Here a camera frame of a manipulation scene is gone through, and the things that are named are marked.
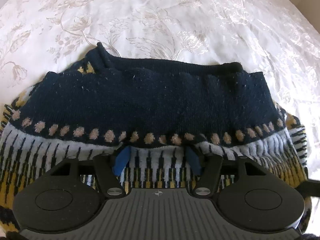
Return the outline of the navy yellow patterned knit sweater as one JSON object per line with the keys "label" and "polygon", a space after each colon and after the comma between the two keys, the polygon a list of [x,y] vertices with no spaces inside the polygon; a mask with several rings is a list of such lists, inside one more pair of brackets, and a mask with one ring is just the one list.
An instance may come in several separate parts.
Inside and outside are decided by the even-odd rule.
{"label": "navy yellow patterned knit sweater", "polygon": [[[303,127],[261,72],[124,59],[102,44],[48,72],[1,122],[1,239],[304,239],[309,181]],[[124,197],[105,197],[96,155],[121,145]],[[223,157],[212,197],[186,148]]]}

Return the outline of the white floral bedspread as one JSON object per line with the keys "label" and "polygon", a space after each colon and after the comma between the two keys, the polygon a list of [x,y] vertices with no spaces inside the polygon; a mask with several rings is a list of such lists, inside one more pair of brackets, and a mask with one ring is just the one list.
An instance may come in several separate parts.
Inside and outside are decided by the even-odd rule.
{"label": "white floral bedspread", "polygon": [[306,127],[319,178],[319,32],[289,0],[8,0],[1,5],[1,104],[101,42],[113,55],[262,71]]}

